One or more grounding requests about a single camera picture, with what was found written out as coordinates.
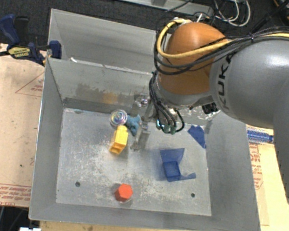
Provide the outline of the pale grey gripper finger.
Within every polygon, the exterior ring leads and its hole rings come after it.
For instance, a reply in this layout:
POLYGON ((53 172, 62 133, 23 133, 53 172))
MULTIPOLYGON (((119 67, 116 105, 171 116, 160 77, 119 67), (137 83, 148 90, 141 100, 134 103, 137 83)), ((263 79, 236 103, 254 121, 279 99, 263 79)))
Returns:
POLYGON ((147 140, 149 138, 149 128, 147 123, 143 123, 139 126, 135 140, 133 144, 130 146, 131 150, 139 151, 145 148, 147 140))
POLYGON ((148 96, 146 95, 135 95, 134 103, 130 113, 131 117, 136 117, 140 113, 140 110, 146 107, 147 98, 148 96))

